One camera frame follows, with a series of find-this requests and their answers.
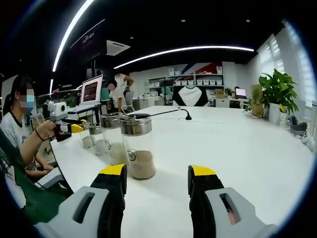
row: black hair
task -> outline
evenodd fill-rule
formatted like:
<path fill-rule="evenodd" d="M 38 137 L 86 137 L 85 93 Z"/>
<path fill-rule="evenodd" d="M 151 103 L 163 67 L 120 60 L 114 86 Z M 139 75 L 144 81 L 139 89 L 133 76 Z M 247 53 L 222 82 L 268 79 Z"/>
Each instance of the black hair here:
<path fill-rule="evenodd" d="M 120 69 L 114 69 L 114 70 L 113 70 L 113 73 L 114 73 L 114 75 L 117 75 L 117 74 L 120 74 L 121 71 L 120 71 Z"/>
<path fill-rule="evenodd" d="M 15 92 L 19 92 L 21 95 L 27 94 L 28 86 L 31 84 L 32 80 L 26 75 L 18 75 L 12 85 L 11 92 L 6 96 L 5 102 L 3 105 L 3 115 L 11 111 L 14 102 Z"/>

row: laptop screen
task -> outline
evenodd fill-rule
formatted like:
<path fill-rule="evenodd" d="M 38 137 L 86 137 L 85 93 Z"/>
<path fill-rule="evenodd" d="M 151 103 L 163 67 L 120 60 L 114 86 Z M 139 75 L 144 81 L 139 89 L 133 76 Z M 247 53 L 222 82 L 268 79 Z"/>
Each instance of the laptop screen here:
<path fill-rule="evenodd" d="M 245 89 L 236 88 L 236 95 L 237 95 L 237 96 L 246 97 L 246 96 L 247 96 L 247 93 L 246 93 L 246 90 L 245 90 Z"/>
<path fill-rule="evenodd" d="M 83 83 L 81 91 L 81 105 L 98 104 L 100 102 L 103 76 L 97 76 Z"/>

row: ceiling light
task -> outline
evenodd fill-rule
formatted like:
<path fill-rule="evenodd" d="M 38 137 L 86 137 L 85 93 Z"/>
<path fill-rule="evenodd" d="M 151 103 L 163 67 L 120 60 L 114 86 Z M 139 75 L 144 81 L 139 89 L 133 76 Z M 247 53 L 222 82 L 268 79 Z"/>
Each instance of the ceiling light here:
<path fill-rule="evenodd" d="M 174 50 L 169 50 L 169 51 L 163 51 L 163 52 L 159 52 L 159 53 L 155 53 L 149 56 L 144 56 L 138 59 L 134 59 L 132 61 L 129 61 L 127 63 L 123 63 L 121 65 L 118 65 L 116 68 L 120 68 L 122 66 L 125 66 L 127 64 L 131 64 L 140 60 L 144 60 L 147 58 L 151 58 L 154 56 L 160 56 L 160 55 L 165 55 L 165 54 L 169 54 L 169 53 L 173 53 L 173 52 L 178 52 L 178 51 L 189 51 L 189 50 L 199 50 L 199 49 L 226 49 L 226 50 L 239 50 L 239 51 L 250 51 L 253 52 L 253 49 L 249 49 L 249 48 L 244 48 L 244 47 L 236 47 L 236 46 L 193 46 L 193 47 L 186 47 L 186 48 L 179 48 L 179 49 L 174 49 Z"/>
<path fill-rule="evenodd" d="M 87 10 L 87 8 L 90 6 L 90 4 L 93 3 L 94 0 L 86 0 L 86 2 L 81 6 L 81 8 L 79 9 L 79 11 L 76 13 L 76 15 L 74 16 L 73 20 L 71 21 L 71 23 L 69 24 L 66 33 L 60 43 L 60 46 L 58 48 L 58 52 L 55 58 L 55 62 L 54 62 L 54 66 L 53 66 L 53 72 L 56 71 L 57 68 L 57 64 L 59 61 L 59 58 L 61 56 L 61 52 L 64 49 L 64 46 L 66 44 L 66 41 L 71 33 L 71 31 L 74 29 L 76 23 L 78 22 L 78 20 L 80 19 L 80 17 L 84 14 L 84 12 Z"/>
<path fill-rule="evenodd" d="M 52 87 L 53 87 L 53 79 L 51 79 L 50 94 L 52 94 Z"/>

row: air conditioner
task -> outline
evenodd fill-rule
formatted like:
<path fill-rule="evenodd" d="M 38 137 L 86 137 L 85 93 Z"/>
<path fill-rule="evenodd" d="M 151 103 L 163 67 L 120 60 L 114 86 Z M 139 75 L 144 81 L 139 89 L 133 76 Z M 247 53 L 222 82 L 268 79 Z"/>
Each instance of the air conditioner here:
<path fill-rule="evenodd" d="M 127 50 L 130 46 L 124 45 L 122 43 L 107 40 L 107 56 L 116 56 L 119 53 Z"/>

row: wrist bracelet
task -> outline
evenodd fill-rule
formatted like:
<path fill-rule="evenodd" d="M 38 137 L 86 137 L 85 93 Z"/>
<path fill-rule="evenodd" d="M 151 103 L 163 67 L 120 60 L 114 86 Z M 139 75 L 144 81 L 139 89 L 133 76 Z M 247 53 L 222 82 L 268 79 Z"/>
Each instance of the wrist bracelet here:
<path fill-rule="evenodd" d="M 39 137 L 42 141 L 45 141 L 45 140 L 43 140 L 43 138 L 41 138 L 41 136 L 40 136 L 40 134 L 38 133 L 38 131 L 36 130 L 36 128 L 35 128 L 34 130 L 35 130 L 35 132 L 37 133 L 38 137 Z"/>

